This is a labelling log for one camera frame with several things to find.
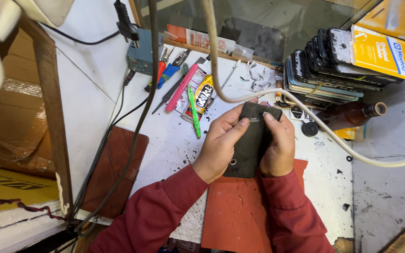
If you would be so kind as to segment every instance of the man's right hand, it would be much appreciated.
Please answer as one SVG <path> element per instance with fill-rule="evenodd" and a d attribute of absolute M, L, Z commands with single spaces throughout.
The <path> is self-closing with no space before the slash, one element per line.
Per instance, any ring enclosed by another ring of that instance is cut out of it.
<path fill-rule="evenodd" d="M 273 141 L 260 162 L 260 169 L 265 177 L 287 175 L 292 172 L 295 159 L 295 128 L 284 114 L 279 121 L 269 113 L 264 118 Z"/>

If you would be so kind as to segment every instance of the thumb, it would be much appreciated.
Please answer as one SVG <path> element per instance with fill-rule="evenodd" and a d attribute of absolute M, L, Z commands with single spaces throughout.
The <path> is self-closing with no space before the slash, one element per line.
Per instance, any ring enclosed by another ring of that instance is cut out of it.
<path fill-rule="evenodd" d="M 273 135 L 273 140 L 276 144 L 289 145 L 291 144 L 289 135 L 285 131 L 284 125 L 277 121 L 273 115 L 267 113 L 264 116 L 265 124 Z"/>
<path fill-rule="evenodd" d="M 231 130 L 224 134 L 224 140 L 234 145 L 242 137 L 249 126 L 249 119 L 242 118 Z"/>

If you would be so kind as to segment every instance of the man's left hand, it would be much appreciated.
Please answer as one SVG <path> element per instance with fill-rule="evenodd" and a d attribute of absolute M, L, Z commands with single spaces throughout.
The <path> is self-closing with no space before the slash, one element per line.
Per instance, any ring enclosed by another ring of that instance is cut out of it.
<path fill-rule="evenodd" d="M 257 103 L 257 98 L 248 102 Z M 233 157 L 233 146 L 245 134 L 249 119 L 240 119 L 243 109 L 240 104 L 212 121 L 206 139 L 193 169 L 206 183 L 223 175 Z"/>

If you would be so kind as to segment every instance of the bottle cap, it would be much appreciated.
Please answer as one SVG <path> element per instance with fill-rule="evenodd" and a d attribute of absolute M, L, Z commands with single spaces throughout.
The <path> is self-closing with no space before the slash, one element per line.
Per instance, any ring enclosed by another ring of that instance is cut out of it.
<path fill-rule="evenodd" d="M 307 122 L 302 124 L 301 131 L 305 136 L 315 136 L 318 134 L 318 126 L 315 122 Z"/>

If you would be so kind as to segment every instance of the green tool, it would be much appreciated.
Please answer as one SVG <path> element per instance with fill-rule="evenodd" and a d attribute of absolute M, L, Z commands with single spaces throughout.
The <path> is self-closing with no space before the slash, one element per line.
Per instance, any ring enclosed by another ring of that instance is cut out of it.
<path fill-rule="evenodd" d="M 192 116 L 193 116 L 193 125 L 196 130 L 196 137 L 201 138 L 201 129 L 199 127 L 198 113 L 196 112 L 195 97 L 193 95 L 192 85 L 188 83 L 188 98 L 190 99 L 190 105 L 192 106 Z"/>

